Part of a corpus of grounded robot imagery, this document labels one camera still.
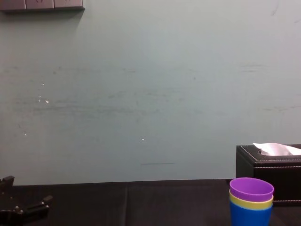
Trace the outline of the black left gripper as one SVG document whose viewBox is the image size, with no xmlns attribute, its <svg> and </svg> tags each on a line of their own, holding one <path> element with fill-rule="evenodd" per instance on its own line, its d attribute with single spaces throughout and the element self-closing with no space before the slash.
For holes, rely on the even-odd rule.
<svg viewBox="0 0 301 226">
<path fill-rule="evenodd" d="M 14 209 L 11 189 L 14 183 L 14 176 L 7 176 L 0 180 L 0 225 L 1 226 L 22 226 L 25 215 L 48 214 L 53 196 L 48 195 L 41 201 L 28 205 L 16 205 Z"/>
</svg>

